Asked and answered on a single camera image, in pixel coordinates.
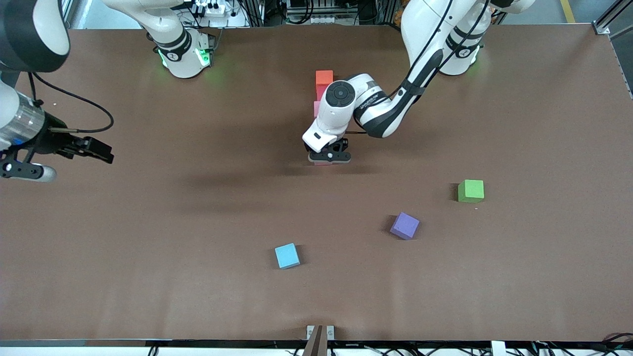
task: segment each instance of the yellow floor line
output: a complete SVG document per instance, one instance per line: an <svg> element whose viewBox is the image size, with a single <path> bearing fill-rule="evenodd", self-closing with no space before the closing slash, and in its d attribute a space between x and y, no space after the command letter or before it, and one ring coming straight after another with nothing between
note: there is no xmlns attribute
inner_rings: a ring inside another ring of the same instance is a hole
<svg viewBox="0 0 633 356"><path fill-rule="evenodd" d="M569 6L569 0L560 0L560 4L563 6L567 23L576 23L576 19L573 17L572 7Z"/></svg>

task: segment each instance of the purple cube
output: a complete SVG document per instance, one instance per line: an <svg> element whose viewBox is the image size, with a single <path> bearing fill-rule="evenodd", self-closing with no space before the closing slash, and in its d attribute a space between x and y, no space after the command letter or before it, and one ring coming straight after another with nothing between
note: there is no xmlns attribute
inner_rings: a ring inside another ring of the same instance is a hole
<svg viewBox="0 0 633 356"><path fill-rule="evenodd" d="M410 240L415 234L415 230L418 228L420 221L414 217L410 217L405 213L400 213L396 218L396 222L391 227L391 233L397 235L401 239Z"/></svg>

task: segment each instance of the orange object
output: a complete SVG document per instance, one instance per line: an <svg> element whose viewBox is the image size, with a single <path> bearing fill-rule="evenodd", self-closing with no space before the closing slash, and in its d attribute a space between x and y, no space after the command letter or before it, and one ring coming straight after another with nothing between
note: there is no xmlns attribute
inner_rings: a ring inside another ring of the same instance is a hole
<svg viewBox="0 0 633 356"><path fill-rule="evenodd" d="M325 88L334 81L334 71L332 70L317 70L316 71L316 100L321 100Z"/></svg>

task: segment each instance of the brown table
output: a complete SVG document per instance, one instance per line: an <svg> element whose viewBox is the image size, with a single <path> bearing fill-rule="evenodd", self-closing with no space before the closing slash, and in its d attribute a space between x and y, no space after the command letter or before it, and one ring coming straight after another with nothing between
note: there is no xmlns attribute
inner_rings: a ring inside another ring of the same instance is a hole
<svg viewBox="0 0 633 356"><path fill-rule="evenodd" d="M109 108L115 164L43 156L53 184L3 181L0 336L601 340L633 329L633 102L590 25L495 26L393 136L311 167L314 71L408 68L388 27L228 30L172 77L141 31L76 31L52 83ZM28 92L25 82L20 88ZM46 109L99 127L39 86ZM485 202L453 201L463 179ZM422 221L413 241L393 215ZM275 266L294 242L302 265Z"/></svg>

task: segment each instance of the green cube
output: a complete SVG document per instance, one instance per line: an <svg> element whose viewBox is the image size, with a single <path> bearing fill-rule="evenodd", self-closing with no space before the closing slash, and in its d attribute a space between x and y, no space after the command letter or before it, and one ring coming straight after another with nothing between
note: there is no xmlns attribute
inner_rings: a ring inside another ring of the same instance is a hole
<svg viewBox="0 0 633 356"><path fill-rule="evenodd" d="M478 203L484 199L484 181L466 179L457 187L457 201Z"/></svg>

